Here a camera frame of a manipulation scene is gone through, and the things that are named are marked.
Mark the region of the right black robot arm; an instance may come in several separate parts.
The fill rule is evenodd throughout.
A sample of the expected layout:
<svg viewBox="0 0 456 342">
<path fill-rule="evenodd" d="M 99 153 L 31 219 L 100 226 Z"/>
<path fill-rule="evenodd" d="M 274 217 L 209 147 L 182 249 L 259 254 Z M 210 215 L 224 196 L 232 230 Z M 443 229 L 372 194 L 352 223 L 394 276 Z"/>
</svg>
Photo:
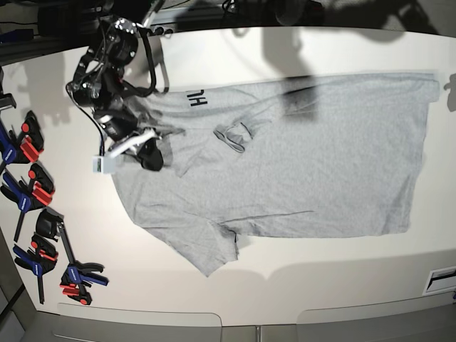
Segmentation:
<svg viewBox="0 0 456 342">
<path fill-rule="evenodd" d="M 164 165 L 157 147 L 162 133 L 127 107 L 131 97 L 146 98 L 157 92 L 155 64 L 148 28 L 124 18 L 101 20 L 98 37 L 81 57 L 66 92 L 73 104 L 94 123 L 100 140 L 95 168 L 102 171 L 108 160 L 129 155 L 142 168 L 159 171 Z M 138 47 L 144 46 L 150 84 L 134 86 L 125 69 Z"/>
</svg>

